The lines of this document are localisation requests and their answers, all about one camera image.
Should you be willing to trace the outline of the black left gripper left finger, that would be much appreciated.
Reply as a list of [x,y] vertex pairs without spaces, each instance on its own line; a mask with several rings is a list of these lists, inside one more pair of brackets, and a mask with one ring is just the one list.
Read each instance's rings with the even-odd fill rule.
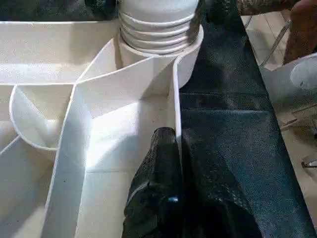
[[181,237],[182,173],[173,128],[154,131],[131,181],[124,216],[124,238]]

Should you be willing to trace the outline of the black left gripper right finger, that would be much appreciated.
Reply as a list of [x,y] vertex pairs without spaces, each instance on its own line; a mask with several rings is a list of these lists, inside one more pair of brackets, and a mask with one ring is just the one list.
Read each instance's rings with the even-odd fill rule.
[[193,133],[184,133],[182,169],[187,237],[262,237],[240,184],[217,149]]

